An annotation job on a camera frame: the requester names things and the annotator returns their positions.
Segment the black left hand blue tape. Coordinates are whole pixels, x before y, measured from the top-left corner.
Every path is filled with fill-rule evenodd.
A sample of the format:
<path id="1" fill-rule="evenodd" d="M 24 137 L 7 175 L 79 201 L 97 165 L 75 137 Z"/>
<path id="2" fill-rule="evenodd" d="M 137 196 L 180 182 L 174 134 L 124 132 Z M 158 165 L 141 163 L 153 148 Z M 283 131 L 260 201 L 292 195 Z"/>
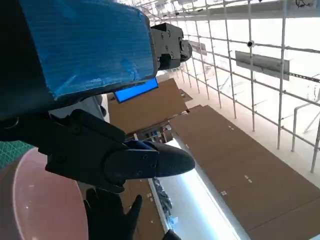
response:
<path id="1" fill-rule="evenodd" d="M 75 109 L 50 111 L 140 85 L 192 56 L 181 28 L 151 26 L 139 9 L 107 0 L 0 3 L 0 139 L 48 157 L 48 172 L 119 194 L 126 180 L 191 171 L 187 152 L 126 141 L 110 123 Z"/>

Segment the black gloved right hand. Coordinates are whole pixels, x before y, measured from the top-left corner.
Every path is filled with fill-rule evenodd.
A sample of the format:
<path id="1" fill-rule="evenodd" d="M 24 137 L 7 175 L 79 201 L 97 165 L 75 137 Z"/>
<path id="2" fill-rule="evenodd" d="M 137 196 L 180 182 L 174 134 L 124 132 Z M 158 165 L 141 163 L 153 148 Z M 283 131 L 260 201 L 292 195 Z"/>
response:
<path id="1" fill-rule="evenodd" d="M 83 201 L 90 240 L 132 240 L 142 206 L 142 196 L 137 195 L 131 208 L 124 212 L 118 194 L 89 188 Z"/>

